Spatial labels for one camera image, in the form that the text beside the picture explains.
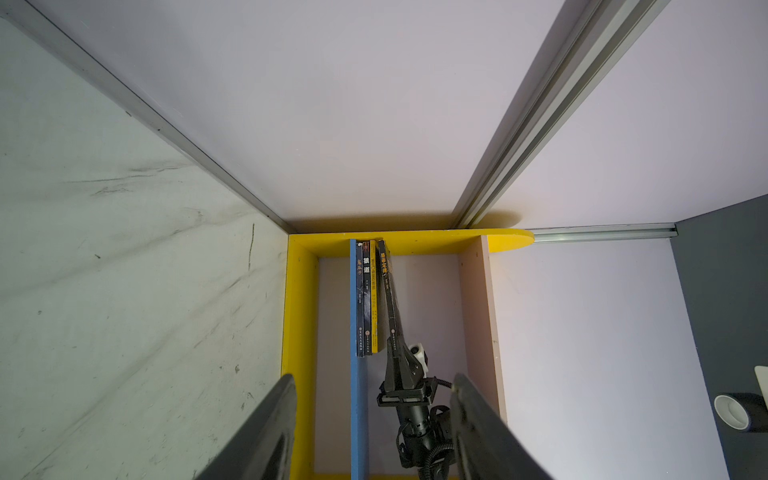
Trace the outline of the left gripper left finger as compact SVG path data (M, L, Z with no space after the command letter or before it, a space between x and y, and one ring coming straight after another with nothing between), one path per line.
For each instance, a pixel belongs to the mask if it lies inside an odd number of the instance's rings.
M198 480L287 479L295 438L297 391L283 375Z

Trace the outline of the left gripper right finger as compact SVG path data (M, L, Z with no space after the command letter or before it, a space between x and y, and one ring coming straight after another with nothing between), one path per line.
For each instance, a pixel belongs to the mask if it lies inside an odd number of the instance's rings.
M454 377L451 428L461 479L548 479L504 421L463 374Z

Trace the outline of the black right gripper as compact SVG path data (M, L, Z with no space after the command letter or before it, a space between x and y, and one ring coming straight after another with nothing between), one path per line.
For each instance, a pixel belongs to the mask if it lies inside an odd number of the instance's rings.
M427 376L428 357L421 343L408 346L400 365L388 360L385 379L377 397L379 407L394 408L399 421L399 436L405 444L436 444L438 435L430 409L436 381Z

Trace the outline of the yellow cartoon cover book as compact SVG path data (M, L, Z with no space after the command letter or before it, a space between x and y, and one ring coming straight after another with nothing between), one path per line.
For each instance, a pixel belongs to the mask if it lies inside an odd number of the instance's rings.
M378 334L378 260L376 240L369 241L370 250L370 278L371 278L371 353L379 352Z

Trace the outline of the black wolf cover book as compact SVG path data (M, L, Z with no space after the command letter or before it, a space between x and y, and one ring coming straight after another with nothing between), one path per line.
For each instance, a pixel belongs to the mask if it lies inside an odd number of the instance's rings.
M366 356L373 354L373 313L370 247L371 243L369 240L362 242L363 325L365 334L364 352Z

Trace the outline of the dark old man cover book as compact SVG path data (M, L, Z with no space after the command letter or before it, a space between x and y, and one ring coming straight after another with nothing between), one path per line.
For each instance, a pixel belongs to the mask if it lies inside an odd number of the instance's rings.
M355 241L355 340L356 356L365 356L364 313L363 313L363 254L362 243Z

